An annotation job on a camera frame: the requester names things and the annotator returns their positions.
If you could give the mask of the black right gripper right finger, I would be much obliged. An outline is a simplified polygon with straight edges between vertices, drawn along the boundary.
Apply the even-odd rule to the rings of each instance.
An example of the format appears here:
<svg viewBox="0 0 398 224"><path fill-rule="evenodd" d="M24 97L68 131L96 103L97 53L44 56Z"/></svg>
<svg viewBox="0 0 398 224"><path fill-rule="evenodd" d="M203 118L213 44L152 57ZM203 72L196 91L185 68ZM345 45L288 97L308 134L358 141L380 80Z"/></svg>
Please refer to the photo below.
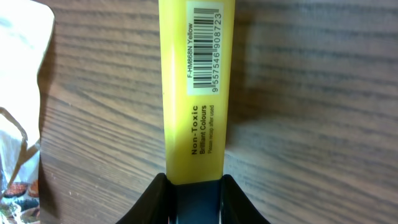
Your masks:
<svg viewBox="0 0 398 224"><path fill-rule="evenodd" d="M229 174L221 179L220 215L222 224L271 224Z"/></svg>

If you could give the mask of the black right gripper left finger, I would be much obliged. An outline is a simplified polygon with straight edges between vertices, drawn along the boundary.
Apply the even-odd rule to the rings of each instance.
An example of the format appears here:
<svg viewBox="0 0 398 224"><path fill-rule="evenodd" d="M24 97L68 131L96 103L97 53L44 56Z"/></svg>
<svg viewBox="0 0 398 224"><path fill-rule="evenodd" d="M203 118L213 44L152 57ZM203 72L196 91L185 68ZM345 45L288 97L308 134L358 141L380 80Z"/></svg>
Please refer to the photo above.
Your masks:
<svg viewBox="0 0 398 224"><path fill-rule="evenodd" d="M173 196L172 184L164 173L159 173L116 224L169 224Z"/></svg>

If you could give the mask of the yellow highlighter pen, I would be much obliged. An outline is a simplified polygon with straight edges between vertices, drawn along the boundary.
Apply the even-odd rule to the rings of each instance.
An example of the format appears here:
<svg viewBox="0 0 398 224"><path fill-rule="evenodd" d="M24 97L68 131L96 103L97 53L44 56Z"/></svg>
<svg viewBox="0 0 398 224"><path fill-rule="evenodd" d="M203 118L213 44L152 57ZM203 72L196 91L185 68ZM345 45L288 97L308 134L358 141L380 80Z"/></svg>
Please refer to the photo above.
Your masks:
<svg viewBox="0 0 398 224"><path fill-rule="evenodd" d="M159 32L171 223L218 223L235 3L163 0Z"/></svg>

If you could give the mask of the beige brown snack pouch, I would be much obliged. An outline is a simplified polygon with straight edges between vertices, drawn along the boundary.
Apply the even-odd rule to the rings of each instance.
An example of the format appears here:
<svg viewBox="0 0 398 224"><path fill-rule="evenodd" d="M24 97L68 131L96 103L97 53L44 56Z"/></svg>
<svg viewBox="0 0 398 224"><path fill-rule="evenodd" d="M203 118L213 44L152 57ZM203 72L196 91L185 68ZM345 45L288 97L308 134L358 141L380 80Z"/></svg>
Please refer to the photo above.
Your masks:
<svg viewBox="0 0 398 224"><path fill-rule="evenodd" d="M45 4L1 0L1 223L40 221L37 77L54 22Z"/></svg>

